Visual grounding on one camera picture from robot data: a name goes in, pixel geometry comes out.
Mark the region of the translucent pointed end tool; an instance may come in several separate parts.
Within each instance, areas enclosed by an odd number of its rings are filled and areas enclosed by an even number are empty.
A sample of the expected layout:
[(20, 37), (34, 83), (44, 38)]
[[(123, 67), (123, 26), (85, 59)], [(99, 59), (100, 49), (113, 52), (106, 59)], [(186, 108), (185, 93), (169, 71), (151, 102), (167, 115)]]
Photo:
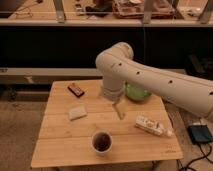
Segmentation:
[(113, 107), (115, 111), (117, 112), (117, 115), (120, 120), (123, 120), (125, 118), (125, 100), (124, 99), (119, 99), (113, 104)]

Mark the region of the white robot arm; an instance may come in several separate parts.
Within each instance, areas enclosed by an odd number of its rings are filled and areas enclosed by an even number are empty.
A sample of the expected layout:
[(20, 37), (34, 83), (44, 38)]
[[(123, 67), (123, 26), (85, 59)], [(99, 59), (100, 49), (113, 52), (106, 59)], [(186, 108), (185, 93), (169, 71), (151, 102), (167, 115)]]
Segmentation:
[(106, 98), (118, 100), (128, 82), (213, 122), (213, 81), (142, 65), (133, 56), (132, 47), (119, 42), (96, 57)]

